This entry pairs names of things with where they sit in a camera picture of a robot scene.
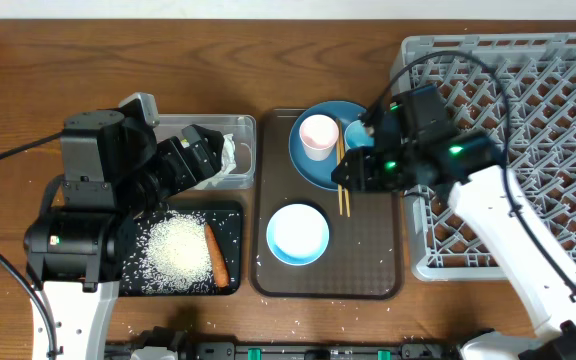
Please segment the white tissue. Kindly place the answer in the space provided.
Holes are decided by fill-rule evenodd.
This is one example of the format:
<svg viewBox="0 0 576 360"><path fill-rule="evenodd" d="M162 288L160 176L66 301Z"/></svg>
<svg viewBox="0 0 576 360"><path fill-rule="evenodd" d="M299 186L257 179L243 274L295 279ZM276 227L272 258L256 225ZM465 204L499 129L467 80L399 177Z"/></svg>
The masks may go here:
<svg viewBox="0 0 576 360"><path fill-rule="evenodd" d="M236 169L235 142L233 134L223 136L224 144L221 155L221 170L213 177L200 182L194 187L195 190L228 190L232 188L230 174Z"/></svg>

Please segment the light blue cup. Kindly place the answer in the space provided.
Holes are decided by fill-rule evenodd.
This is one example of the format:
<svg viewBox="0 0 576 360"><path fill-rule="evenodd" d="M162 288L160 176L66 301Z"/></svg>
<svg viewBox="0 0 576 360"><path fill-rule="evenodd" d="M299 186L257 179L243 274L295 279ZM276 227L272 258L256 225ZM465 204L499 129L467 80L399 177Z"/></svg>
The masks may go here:
<svg viewBox="0 0 576 360"><path fill-rule="evenodd" d="M346 126L344 130L345 149L358 147L373 147L374 139L368 135L360 120L356 120Z"/></svg>

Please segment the white rice heap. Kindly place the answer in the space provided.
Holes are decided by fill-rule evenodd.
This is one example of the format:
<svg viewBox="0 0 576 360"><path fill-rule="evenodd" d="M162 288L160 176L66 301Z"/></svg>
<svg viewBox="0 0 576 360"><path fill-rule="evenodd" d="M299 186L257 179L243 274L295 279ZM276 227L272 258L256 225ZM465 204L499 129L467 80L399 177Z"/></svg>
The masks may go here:
<svg viewBox="0 0 576 360"><path fill-rule="evenodd" d="M165 211L137 223L134 250L123 264L123 296L214 292L212 265L199 213Z"/></svg>

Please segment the orange carrot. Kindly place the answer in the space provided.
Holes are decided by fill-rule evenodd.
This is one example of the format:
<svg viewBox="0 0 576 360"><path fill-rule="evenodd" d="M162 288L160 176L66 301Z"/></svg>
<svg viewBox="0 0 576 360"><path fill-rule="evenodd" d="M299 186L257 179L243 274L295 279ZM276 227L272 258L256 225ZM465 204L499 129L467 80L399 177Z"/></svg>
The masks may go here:
<svg viewBox="0 0 576 360"><path fill-rule="evenodd" d="M225 288L229 285L230 277L226 262L219 248L214 232L209 224L204 226L205 241L209 252L215 285Z"/></svg>

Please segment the light blue bowl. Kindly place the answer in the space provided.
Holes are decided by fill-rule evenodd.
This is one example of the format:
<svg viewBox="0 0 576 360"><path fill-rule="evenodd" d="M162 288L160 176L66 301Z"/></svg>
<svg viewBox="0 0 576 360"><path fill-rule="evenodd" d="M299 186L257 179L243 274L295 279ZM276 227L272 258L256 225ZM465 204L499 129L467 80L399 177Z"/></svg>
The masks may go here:
<svg viewBox="0 0 576 360"><path fill-rule="evenodd" d="M326 251L331 232L326 218L306 204L289 204L277 210L266 228L266 243L282 263L305 266Z"/></svg>

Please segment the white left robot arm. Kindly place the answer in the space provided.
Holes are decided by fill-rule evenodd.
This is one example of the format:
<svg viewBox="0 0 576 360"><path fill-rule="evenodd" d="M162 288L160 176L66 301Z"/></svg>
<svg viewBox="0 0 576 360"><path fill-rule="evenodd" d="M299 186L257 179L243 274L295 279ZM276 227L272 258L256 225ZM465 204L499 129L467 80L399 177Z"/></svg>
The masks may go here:
<svg viewBox="0 0 576 360"><path fill-rule="evenodd" d="M221 169L223 135L198 125L157 141L140 115L110 109L65 121L63 174L24 238L35 359L101 359L136 218Z"/></svg>

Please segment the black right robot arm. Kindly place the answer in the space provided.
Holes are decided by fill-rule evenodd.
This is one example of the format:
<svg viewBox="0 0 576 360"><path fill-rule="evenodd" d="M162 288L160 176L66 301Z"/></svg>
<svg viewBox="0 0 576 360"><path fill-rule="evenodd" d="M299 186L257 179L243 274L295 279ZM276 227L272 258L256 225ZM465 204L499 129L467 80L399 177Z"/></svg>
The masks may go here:
<svg viewBox="0 0 576 360"><path fill-rule="evenodd" d="M576 359L576 263L523 194L492 140L460 132L433 84L364 114L374 140L350 149L331 179L353 192L431 188L478 237L524 305L535 338L490 331L458 346L462 359Z"/></svg>

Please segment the black waste tray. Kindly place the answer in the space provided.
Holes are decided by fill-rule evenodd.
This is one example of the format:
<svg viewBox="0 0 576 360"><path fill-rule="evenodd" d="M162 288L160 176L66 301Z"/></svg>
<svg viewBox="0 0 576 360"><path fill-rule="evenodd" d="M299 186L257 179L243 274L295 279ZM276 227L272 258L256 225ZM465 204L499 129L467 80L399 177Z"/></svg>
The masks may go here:
<svg viewBox="0 0 576 360"><path fill-rule="evenodd" d="M239 203L234 201L222 201L206 203L204 205L191 206L189 204L163 203L156 210L143 215L137 223L148 218L152 214L165 211L179 211L184 213L199 213L209 224L218 242L221 253L226 262L230 277L229 285L218 288L210 294L200 295L159 295L159 296L218 296L230 295L237 291L241 282L241 244L243 240L243 210Z"/></svg>

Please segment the grey dishwasher rack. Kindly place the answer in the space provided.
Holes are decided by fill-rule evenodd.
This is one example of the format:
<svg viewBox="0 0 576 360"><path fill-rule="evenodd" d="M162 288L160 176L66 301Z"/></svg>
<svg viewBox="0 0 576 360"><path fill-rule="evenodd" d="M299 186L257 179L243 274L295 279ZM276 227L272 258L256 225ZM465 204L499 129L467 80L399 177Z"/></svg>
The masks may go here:
<svg viewBox="0 0 576 360"><path fill-rule="evenodd" d="M509 151L523 193L576 262L576 33L412 36L395 92L435 84L452 121Z"/></svg>

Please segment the wooden chopstick right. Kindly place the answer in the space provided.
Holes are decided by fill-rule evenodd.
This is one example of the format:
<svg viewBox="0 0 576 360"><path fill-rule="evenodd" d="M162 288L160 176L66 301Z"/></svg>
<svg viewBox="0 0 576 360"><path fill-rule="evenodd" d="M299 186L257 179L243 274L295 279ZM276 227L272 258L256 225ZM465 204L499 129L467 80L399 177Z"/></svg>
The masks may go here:
<svg viewBox="0 0 576 360"><path fill-rule="evenodd" d="M343 152L342 152L342 160L343 160L343 157L344 157L344 155L345 155L344 139L343 139L343 145L342 145L341 149L342 149L342 151L343 151ZM348 190L345 189L343 186L342 186L342 188L343 188L343 195L344 195L344 198L343 198L343 200L344 200L344 214L343 214L343 215L346 215L347 217L350 217L350 216L351 216L351 213L350 213L349 192L348 192Z"/></svg>

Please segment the wooden chopstick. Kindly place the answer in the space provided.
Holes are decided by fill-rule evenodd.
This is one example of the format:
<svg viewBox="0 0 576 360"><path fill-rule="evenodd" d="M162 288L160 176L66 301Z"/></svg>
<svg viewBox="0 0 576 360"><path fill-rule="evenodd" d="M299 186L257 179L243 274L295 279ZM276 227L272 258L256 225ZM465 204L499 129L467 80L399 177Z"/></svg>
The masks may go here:
<svg viewBox="0 0 576 360"><path fill-rule="evenodd" d="M336 162L337 165L340 164L342 160L342 145L343 145L343 133L342 133L342 126L338 118L335 119L335 123L338 130L337 135L337 143L336 143ZM337 185L337 195L338 195L338 207L339 207L339 215L343 216L344 214L344 195L343 195L343 188L341 185Z"/></svg>
<svg viewBox="0 0 576 360"><path fill-rule="evenodd" d="M343 151L343 152L342 152L342 160L343 160L343 157L344 157L344 155L345 155L344 139L343 139L343 145L342 145L341 149L342 149L342 151ZM344 214L343 214L343 215L346 215L347 217L350 217L350 216L351 216L351 213L350 213L349 192L348 192L348 190L345 189L343 186L342 186L342 188L343 188L343 195L344 195L344 198L343 198L343 200L344 200Z"/></svg>

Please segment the wooden chopstick left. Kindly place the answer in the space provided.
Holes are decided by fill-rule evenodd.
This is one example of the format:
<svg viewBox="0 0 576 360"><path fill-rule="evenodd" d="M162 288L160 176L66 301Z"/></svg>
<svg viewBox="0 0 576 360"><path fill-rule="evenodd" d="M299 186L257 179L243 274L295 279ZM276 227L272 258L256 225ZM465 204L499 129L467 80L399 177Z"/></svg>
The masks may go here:
<svg viewBox="0 0 576 360"><path fill-rule="evenodd" d="M342 133L342 126L338 118L335 119L335 123L338 130L337 135L337 143L336 143L336 162L337 165L340 164L342 160L342 145L343 145L343 133ZM343 195L343 188L341 185L337 185L337 195L338 195L338 207L339 207L339 215L343 216L344 214L344 195Z"/></svg>

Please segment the clear plastic bin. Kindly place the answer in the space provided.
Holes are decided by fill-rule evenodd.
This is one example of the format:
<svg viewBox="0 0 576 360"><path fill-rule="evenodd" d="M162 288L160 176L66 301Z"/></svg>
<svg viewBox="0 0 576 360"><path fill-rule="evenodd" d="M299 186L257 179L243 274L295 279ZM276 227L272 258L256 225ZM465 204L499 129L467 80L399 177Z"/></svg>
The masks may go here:
<svg viewBox="0 0 576 360"><path fill-rule="evenodd" d="M230 174L232 188L248 189L254 183L256 162L256 122L250 115L224 114L169 114L161 115L160 123L154 129L157 141L172 136L182 139L182 129L188 125L198 125L220 132L223 136L233 134L237 167Z"/></svg>

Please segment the brown serving tray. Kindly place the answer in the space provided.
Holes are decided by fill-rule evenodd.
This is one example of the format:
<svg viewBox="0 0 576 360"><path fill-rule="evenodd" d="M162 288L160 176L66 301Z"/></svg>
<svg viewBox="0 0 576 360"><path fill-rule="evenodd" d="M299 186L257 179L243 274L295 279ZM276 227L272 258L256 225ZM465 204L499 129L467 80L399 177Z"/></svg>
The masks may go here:
<svg viewBox="0 0 576 360"><path fill-rule="evenodd" d="M307 181L290 159L289 133L302 113L275 109L261 122L250 282L269 297L391 298L404 280L399 200L389 193L354 193L351 215L340 216L337 191ZM316 208L331 230L322 256L304 266L277 259L266 240L271 216L292 204Z"/></svg>

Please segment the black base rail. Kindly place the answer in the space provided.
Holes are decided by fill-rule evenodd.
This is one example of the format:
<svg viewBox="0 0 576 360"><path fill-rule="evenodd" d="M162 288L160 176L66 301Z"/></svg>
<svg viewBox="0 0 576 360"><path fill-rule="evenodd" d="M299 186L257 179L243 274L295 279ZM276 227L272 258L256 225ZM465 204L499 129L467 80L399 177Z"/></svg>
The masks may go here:
<svg viewBox="0 0 576 360"><path fill-rule="evenodd" d="M130 342L107 342L105 359L178 360L449 360L452 346L412 342L375 344L240 343L228 337L195 338L186 331L155 327Z"/></svg>

